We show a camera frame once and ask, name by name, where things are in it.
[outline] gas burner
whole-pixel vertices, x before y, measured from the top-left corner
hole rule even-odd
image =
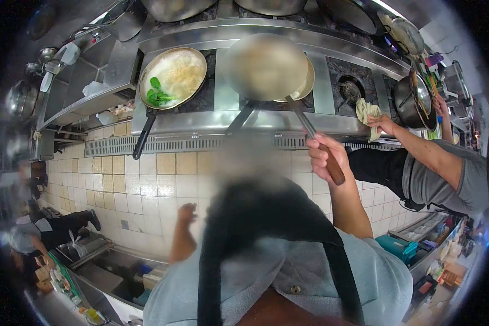
[[[357,100],[366,97],[364,87],[359,80],[350,75],[344,75],[339,78],[340,96],[348,102],[348,105],[355,107]]]

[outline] gray shirt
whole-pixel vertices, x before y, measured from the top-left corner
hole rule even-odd
[[[338,232],[352,267],[366,324],[398,325],[411,301],[411,273],[375,240]],[[170,266],[145,305],[145,325],[198,324],[200,253],[201,245],[187,260]],[[270,285],[314,315],[341,316],[340,299],[322,244],[263,238],[222,263],[223,324],[236,324]],[[301,290],[292,294],[290,289],[295,285]]]
[[[406,157],[402,174],[402,188],[409,198],[409,174],[411,175],[411,199],[418,204],[436,203],[464,214],[480,213],[489,206],[487,184],[487,160],[478,153],[441,139],[431,140],[445,151],[462,158],[462,173],[458,190],[437,173],[415,160]]]
[[[36,223],[25,223],[13,226],[9,244],[15,251],[28,254],[37,249],[31,244],[30,235],[41,237],[40,231],[52,231],[51,225],[45,218],[41,218]]]

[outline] person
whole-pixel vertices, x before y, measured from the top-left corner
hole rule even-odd
[[[395,136],[404,148],[352,151],[348,157],[353,175],[390,188],[411,209],[434,204],[463,214],[482,212],[489,206],[487,160],[453,144],[449,113],[441,96],[433,98],[433,106],[443,119],[443,139],[422,139],[385,114],[369,116],[371,127]]]
[[[78,230],[91,224],[97,231],[101,230],[98,217],[94,210],[71,213],[61,218],[40,218],[36,222],[18,224],[10,232],[3,235],[11,246],[11,256],[15,266],[22,270],[23,256],[42,256],[49,268],[56,267],[56,263],[49,256],[49,251],[71,241],[69,231],[73,236]]]
[[[398,325],[410,271],[373,239],[344,147],[317,134],[311,164],[330,186],[333,220],[274,173],[234,180],[207,209],[198,245],[196,205],[178,211],[170,267],[143,310],[145,325]],[[343,169],[336,186],[325,144]]]

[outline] cloth rag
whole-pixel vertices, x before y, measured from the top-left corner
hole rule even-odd
[[[370,102],[366,102],[364,98],[359,98],[357,100],[357,108],[355,111],[357,112],[357,117],[359,120],[366,126],[368,125],[368,114],[371,114],[374,117],[382,115],[378,105],[373,105]],[[377,133],[377,127],[371,127],[371,134],[368,142],[378,139],[380,135],[381,133]]]

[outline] green vegetable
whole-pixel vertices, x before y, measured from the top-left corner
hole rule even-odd
[[[170,100],[175,100],[174,96],[169,96],[161,90],[161,84],[156,77],[150,79],[150,85],[156,90],[150,89],[147,92],[147,100],[156,106],[166,104]]]

